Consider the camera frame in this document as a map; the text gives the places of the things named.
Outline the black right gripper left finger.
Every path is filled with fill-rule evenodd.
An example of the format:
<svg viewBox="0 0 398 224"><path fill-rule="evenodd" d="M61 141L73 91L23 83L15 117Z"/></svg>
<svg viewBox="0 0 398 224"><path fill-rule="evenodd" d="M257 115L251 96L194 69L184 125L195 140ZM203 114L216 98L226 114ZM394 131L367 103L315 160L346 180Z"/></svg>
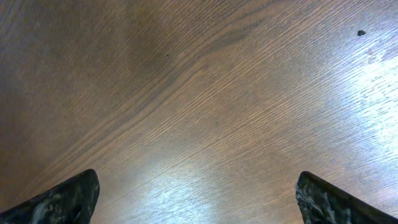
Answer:
<svg viewBox="0 0 398 224"><path fill-rule="evenodd" d="M100 195L98 176L87 169L1 213L1 224L89 224Z"/></svg>

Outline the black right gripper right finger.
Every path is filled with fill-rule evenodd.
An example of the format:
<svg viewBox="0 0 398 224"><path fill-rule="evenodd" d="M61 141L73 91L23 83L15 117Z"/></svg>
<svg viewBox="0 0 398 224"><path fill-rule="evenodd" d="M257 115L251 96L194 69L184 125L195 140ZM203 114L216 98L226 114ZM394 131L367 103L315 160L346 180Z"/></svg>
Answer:
<svg viewBox="0 0 398 224"><path fill-rule="evenodd" d="M309 171L300 173L295 198L304 224L397 224L397 218Z"/></svg>

